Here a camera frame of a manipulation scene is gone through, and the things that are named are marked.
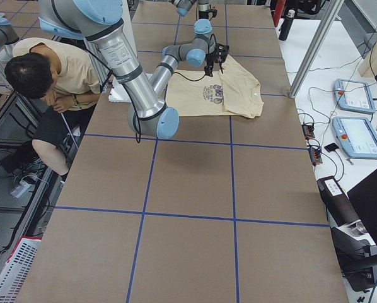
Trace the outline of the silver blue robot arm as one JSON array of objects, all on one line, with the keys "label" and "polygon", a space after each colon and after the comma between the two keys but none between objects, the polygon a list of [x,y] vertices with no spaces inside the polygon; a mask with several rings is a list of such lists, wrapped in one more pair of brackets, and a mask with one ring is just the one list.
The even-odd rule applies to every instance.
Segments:
[{"label": "silver blue robot arm", "polygon": [[191,10],[192,6],[196,5],[197,18],[211,20],[218,15],[218,10],[212,7],[208,0],[170,0],[170,3],[177,9],[177,13],[185,17]]},{"label": "silver blue robot arm", "polygon": [[179,116],[160,94],[178,64],[187,61],[194,67],[203,66],[205,74],[212,76],[213,65],[222,64],[228,55],[228,47],[219,44],[213,34],[207,18],[211,11],[207,2],[199,2],[200,18],[194,24],[193,40],[165,47],[151,77],[146,76],[123,33],[121,1],[41,1],[39,21],[46,32],[95,44],[106,60],[103,65],[112,70],[130,97],[130,128],[138,135],[168,139],[178,129]]}]

